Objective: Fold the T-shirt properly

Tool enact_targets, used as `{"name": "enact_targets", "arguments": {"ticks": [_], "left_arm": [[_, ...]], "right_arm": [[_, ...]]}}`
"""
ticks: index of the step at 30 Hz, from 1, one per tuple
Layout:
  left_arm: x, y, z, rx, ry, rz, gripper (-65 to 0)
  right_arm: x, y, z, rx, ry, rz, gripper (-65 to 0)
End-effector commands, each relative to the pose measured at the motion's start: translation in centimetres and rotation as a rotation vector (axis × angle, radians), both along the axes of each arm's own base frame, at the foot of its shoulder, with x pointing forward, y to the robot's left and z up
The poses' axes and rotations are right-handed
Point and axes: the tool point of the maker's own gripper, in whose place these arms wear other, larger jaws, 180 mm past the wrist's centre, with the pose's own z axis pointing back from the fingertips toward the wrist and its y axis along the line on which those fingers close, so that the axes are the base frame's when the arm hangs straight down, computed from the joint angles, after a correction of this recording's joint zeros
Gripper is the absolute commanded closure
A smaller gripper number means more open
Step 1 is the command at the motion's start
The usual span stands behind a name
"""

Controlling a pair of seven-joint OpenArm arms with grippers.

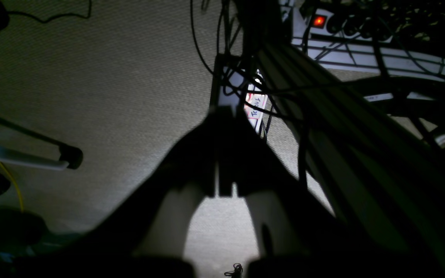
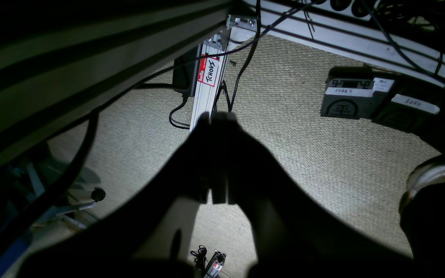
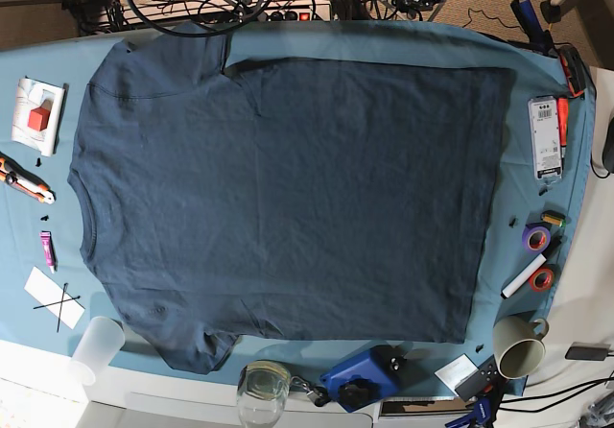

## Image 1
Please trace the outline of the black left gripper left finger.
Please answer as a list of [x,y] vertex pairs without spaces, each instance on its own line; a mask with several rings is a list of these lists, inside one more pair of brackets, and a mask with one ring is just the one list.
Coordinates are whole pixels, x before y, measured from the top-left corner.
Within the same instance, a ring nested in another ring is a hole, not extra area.
[[210,113],[182,137],[152,175],[96,229],[80,240],[84,261],[104,267],[189,267],[183,260],[190,222],[216,193],[217,128]]

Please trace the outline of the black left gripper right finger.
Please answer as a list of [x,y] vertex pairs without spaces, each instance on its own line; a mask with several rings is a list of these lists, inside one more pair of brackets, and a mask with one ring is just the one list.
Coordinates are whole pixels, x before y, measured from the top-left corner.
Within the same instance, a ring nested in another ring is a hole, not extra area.
[[252,129],[228,113],[222,133],[222,184],[237,184],[248,206],[260,258],[249,271],[357,271],[351,233],[299,182]]

